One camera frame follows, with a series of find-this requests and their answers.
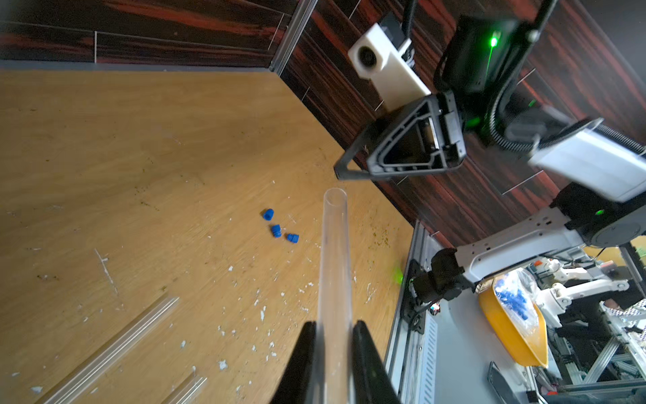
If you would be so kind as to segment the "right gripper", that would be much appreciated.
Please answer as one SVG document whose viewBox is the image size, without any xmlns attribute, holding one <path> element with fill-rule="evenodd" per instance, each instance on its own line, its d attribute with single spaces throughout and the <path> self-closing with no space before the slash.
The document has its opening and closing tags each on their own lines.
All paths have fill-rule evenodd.
<svg viewBox="0 0 646 404">
<path fill-rule="evenodd" d="M 454 93 L 430 95 L 368 124 L 334 165 L 341 181 L 455 169 L 466 158 L 463 121 Z"/>
</svg>

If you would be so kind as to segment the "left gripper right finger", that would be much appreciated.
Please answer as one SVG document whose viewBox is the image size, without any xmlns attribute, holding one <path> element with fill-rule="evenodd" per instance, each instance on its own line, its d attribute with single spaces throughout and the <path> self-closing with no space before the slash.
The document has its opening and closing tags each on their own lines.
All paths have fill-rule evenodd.
<svg viewBox="0 0 646 404">
<path fill-rule="evenodd" d="M 352 370 L 356 403 L 400 404 L 364 321 L 353 327 Z"/>
</svg>

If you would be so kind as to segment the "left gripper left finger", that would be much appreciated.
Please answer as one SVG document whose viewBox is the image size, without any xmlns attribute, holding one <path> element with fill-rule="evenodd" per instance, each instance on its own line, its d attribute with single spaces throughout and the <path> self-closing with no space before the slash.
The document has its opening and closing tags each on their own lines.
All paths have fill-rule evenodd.
<svg viewBox="0 0 646 404">
<path fill-rule="evenodd" d="M 314 391 L 316 322 L 307 322 L 301 328 L 294 349 L 270 401 L 271 404 L 311 403 Z"/>
</svg>

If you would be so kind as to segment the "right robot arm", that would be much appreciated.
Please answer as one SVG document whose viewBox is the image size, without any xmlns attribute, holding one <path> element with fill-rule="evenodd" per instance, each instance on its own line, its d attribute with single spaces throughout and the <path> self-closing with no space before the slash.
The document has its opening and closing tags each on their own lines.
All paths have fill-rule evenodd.
<svg viewBox="0 0 646 404">
<path fill-rule="evenodd" d="M 385 16 L 350 48 L 359 77 L 385 106 L 335 165 L 340 180 L 383 180 L 444 174 L 467 156 L 464 137 L 494 146 L 568 178 L 537 214 L 493 236 L 432 257 L 428 271 L 405 279 L 403 312 L 439 301 L 540 254 L 572 247 L 628 248 L 645 233 L 645 148 L 600 119 L 574 121 L 516 93 L 522 67 L 555 2 L 532 20 L 463 16 L 427 87 L 412 67 L 416 5 L 401 19 Z"/>
</svg>

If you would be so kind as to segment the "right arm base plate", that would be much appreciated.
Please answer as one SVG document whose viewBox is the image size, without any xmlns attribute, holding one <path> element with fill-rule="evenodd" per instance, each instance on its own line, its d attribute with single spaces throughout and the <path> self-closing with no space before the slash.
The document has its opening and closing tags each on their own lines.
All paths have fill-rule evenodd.
<svg viewBox="0 0 646 404">
<path fill-rule="evenodd" d="M 412 259 L 408 264 L 403 286 L 405 291 L 400 308 L 401 319 L 408 324 L 410 330 L 423 334 L 426 313 L 438 297 L 433 273 L 427 271 L 419 261 Z"/>
</svg>

